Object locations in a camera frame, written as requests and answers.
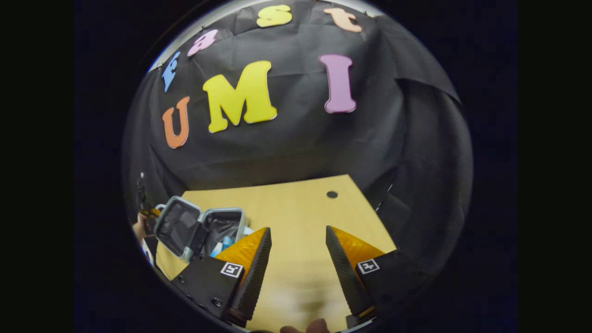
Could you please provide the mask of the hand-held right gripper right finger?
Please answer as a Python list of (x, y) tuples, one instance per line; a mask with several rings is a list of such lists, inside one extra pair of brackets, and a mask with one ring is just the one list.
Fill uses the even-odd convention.
[(392, 319), (433, 280), (402, 251), (385, 253), (334, 226), (326, 228), (326, 246), (351, 312), (348, 329)]

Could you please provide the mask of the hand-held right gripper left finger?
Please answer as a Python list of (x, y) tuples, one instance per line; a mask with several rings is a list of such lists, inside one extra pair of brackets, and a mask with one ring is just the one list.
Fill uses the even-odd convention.
[(195, 308), (246, 327), (258, 303), (271, 248), (271, 229), (256, 230), (216, 258), (193, 259), (170, 283)]

